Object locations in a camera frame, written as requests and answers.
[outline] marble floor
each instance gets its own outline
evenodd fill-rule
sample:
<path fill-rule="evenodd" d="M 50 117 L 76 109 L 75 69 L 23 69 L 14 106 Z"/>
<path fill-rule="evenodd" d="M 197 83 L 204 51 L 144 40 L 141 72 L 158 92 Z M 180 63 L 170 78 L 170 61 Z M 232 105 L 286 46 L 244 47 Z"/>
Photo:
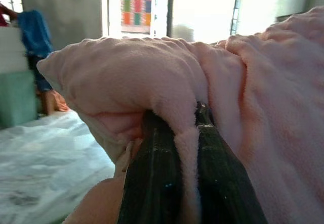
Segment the marble floor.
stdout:
<path fill-rule="evenodd" d="M 113 163 L 73 111 L 0 130 L 0 222 L 60 223 L 113 172 Z"/>

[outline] pink blanket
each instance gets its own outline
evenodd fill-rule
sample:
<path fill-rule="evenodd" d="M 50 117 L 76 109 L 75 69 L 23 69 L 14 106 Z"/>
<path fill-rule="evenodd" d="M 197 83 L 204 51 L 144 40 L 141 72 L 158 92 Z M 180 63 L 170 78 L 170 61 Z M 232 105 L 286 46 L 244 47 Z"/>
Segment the pink blanket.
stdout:
<path fill-rule="evenodd" d="M 123 184 L 140 143 L 141 116 L 152 109 L 176 134 L 185 184 L 181 221 L 199 223 L 194 112 L 202 101 L 246 167 L 269 223 L 323 222 L 324 7 L 216 46 L 170 38 L 85 39 L 38 68 L 116 163 L 111 186 Z M 115 196 L 104 194 L 107 187 L 95 191 L 120 204 L 117 190 Z M 89 202 L 97 207 L 85 211 Z M 96 210 L 101 205 L 85 199 L 83 211 L 66 223 L 114 223 L 117 209 L 107 217 Z"/>

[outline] colorful curtain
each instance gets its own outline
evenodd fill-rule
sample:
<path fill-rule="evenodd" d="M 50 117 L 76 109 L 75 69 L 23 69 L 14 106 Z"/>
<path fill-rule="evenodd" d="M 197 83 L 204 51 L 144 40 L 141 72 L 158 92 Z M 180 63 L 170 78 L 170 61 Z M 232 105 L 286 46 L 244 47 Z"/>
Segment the colorful curtain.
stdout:
<path fill-rule="evenodd" d="M 150 33 L 152 0 L 121 0 L 122 32 Z"/>

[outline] person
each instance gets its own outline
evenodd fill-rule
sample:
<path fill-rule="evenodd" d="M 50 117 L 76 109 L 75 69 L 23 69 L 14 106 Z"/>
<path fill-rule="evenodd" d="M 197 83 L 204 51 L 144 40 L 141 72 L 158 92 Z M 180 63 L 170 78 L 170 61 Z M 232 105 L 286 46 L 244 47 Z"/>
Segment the person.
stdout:
<path fill-rule="evenodd" d="M 3 14 L 6 14 L 10 17 L 10 21 L 18 19 L 18 13 L 10 10 L 6 6 L 4 6 L 2 3 L 0 3 L 0 26 L 7 27 L 8 23 L 6 22 Z"/>

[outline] red cloth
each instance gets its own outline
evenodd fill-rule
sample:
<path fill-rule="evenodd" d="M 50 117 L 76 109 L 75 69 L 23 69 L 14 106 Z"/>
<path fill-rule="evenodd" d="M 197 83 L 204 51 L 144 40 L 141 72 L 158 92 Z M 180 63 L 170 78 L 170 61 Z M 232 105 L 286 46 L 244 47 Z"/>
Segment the red cloth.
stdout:
<path fill-rule="evenodd" d="M 3 17 L 4 9 L 0 5 L 0 26 L 1 27 L 7 27 L 8 23 L 5 21 L 5 18 Z"/>

